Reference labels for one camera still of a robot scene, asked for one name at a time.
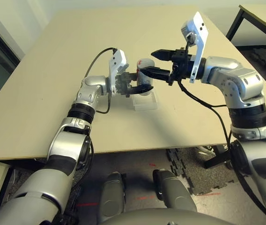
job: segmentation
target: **table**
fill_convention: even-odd
[[[226,37],[231,41],[243,19],[266,34],[266,5],[239,5],[240,10]]]
[[[62,119],[72,104],[88,66],[104,48],[122,49],[128,72],[140,58],[158,49],[178,49],[186,42],[182,24],[197,11],[193,6],[156,6],[72,10],[57,14],[0,91],[0,159],[45,157]],[[253,68],[216,26],[209,29],[204,57],[234,58]],[[196,47],[190,48],[195,54]],[[90,75],[108,76],[111,54],[99,58]],[[171,63],[154,59],[156,66]],[[211,85],[184,82],[199,98],[224,104]],[[155,80],[158,109],[137,112],[132,99],[112,98],[108,114],[95,115],[91,138],[96,153],[217,145],[225,143],[216,115],[183,94],[174,84]],[[99,110],[107,107],[107,96]],[[227,131],[227,108],[218,108]]]

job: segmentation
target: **white bracket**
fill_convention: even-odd
[[[122,74],[128,66],[124,51],[118,49],[109,60],[109,82],[112,96],[116,95],[116,75]]]
[[[194,83],[197,72],[200,66],[204,48],[206,45],[208,30],[199,12],[196,12],[192,20],[187,21],[181,28],[186,41],[189,41],[190,46],[197,45],[197,53],[195,56],[192,72],[190,75],[190,83]]]

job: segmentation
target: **white wall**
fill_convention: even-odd
[[[184,4],[197,5],[223,34],[227,34],[239,4],[266,4],[266,0],[0,0],[0,22],[25,54],[60,10]],[[266,35],[244,20],[232,42],[236,46],[266,45]]]

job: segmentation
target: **foam floor mat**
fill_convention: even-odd
[[[222,188],[227,183],[238,181],[234,171],[229,170],[225,165],[205,169],[204,162],[213,156],[198,152],[197,148],[168,150],[173,173],[180,175],[180,168],[182,168],[182,175],[187,178],[191,194],[204,195],[211,192],[213,188]]]

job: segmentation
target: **clear plastic stand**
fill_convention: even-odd
[[[133,95],[135,111],[151,110],[158,108],[155,90],[150,90],[147,95]]]

